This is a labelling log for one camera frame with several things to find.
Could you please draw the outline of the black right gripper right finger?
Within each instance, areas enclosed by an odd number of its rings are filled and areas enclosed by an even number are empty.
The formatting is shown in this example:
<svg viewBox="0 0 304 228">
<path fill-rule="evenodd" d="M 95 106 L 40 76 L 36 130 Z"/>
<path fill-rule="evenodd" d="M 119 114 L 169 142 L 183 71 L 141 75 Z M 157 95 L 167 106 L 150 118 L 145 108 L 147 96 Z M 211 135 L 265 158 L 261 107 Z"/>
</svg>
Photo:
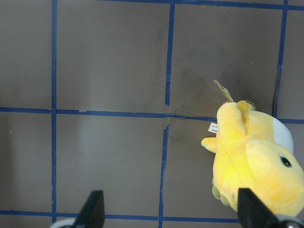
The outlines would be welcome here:
<svg viewBox="0 0 304 228">
<path fill-rule="evenodd" d="M 238 189 L 237 217 L 244 228 L 277 228 L 279 219 L 250 188 Z"/>
</svg>

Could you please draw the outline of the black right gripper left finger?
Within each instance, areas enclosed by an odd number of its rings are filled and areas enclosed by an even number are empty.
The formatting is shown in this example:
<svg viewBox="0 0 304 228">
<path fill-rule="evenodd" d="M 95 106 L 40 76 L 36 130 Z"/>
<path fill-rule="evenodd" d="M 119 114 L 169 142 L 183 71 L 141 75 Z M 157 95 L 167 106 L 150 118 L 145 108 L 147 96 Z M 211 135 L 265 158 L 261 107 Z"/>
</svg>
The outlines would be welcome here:
<svg viewBox="0 0 304 228">
<path fill-rule="evenodd" d="M 102 228 L 105 222 L 104 193 L 94 190 L 75 219 L 73 228 Z"/>
</svg>

